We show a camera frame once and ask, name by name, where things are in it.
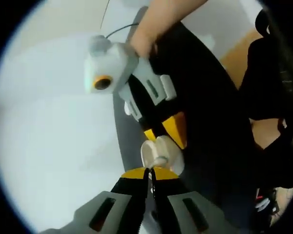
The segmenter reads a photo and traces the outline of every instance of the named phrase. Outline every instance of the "black cable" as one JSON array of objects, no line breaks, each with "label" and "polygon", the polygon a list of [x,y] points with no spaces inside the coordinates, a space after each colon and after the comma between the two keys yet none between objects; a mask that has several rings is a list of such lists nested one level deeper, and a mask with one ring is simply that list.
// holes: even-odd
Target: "black cable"
[{"label": "black cable", "polygon": [[139,23],[132,23],[132,24],[126,25],[122,28],[119,28],[119,29],[115,30],[114,32],[110,33],[109,35],[107,35],[106,39],[109,38],[110,36],[112,36],[114,33],[117,33],[118,31],[121,31],[121,30],[128,28],[128,27],[131,27],[131,26],[136,26],[136,25],[139,25]]}]

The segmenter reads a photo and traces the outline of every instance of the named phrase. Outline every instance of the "dark table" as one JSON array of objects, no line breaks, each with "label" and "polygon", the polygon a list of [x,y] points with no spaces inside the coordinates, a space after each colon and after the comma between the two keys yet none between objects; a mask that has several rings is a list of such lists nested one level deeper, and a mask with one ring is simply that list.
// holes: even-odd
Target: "dark table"
[{"label": "dark table", "polygon": [[[219,206],[235,226],[247,229],[256,196],[256,147],[241,98],[230,77],[210,50],[182,23],[158,41],[151,57],[156,73],[169,74],[183,103],[188,146],[180,175],[190,190]],[[114,94],[118,141],[125,170],[142,167],[140,147],[146,137],[138,122],[124,112]],[[160,233],[151,192],[144,226]]]}]

